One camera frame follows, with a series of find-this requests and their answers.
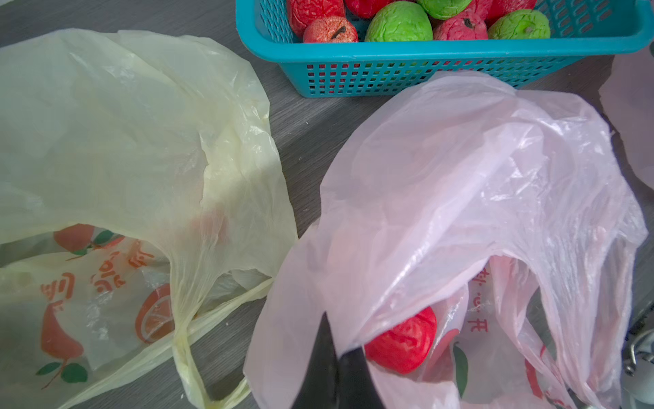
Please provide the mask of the red crinkled rear-bag apple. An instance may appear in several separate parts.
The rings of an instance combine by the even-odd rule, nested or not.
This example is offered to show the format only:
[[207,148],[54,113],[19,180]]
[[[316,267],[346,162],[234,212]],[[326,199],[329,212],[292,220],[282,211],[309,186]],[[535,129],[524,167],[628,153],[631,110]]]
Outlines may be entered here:
[[434,345],[438,322],[434,310],[424,308],[364,346],[366,358],[392,372],[408,375],[417,370]]

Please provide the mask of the smooth red apple with stem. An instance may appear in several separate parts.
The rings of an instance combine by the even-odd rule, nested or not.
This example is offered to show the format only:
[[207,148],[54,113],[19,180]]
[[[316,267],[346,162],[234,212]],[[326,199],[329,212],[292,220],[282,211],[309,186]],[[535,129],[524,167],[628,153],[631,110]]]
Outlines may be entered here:
[[345,17],[331,16],[312,22],[302,37],[304,44],[344,44],[359,42],[354,25]]

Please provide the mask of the pink plastic bag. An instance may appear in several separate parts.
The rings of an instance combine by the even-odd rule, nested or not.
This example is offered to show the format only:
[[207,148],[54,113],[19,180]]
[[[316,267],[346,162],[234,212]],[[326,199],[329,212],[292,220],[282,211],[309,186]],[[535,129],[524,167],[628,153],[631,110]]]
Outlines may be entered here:
[[615,56],[599,97],[633,172],[653,187],[653,46]]
[[635,254],[647,225],[607,123],[577,95],[434,76],[354,131],[256,324],[245,376],[290,408],[322,319],[335,355],[431,308],[436,338],[388,408],[621,403]]

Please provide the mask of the pink plastic bag front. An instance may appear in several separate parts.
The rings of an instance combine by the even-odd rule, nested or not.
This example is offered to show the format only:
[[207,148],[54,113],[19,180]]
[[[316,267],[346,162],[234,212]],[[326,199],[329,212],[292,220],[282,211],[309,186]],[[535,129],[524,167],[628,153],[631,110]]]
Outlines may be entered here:
[[599,97],[633,172],[653,187],[653,46],[615,56]]

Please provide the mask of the green apple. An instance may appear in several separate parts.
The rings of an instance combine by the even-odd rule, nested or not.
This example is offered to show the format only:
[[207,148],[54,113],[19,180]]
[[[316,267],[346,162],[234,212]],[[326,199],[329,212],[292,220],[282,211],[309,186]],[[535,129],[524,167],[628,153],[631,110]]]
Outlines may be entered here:
[[421,5],[396,1],[372,19],[365,41],[374,43],[432,41],[433,29]]
[[466,10],[472,0],[417,0],[417,3],[435,20],[448,20]]
[[516,10],[497,20],[488,30],[489,39],[549,39],[550,22],[538,10]]

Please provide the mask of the yellow plastic bag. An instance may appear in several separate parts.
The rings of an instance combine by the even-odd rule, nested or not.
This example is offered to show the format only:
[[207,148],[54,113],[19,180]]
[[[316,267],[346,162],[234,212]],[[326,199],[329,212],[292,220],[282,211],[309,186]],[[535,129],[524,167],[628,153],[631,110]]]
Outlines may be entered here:
[[66,29],[1,50],[1,405],[69,408],[265,298],[297,239],[254,69],[204,37]]

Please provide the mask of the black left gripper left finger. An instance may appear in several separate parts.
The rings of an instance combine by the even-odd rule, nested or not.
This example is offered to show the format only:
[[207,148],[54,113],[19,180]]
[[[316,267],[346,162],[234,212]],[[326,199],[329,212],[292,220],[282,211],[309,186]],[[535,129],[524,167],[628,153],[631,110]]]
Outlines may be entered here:
[[338,403],[338,359],[327,313],[323,313],[308,369],[292,409],[332,409]]

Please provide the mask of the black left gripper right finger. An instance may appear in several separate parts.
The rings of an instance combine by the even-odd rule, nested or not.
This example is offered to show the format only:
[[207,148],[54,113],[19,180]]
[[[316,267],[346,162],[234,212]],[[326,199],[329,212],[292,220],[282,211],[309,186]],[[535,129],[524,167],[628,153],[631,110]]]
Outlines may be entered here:
[[340,409],[384,409],[367,365],[364,349],[344,354],[339,364]]

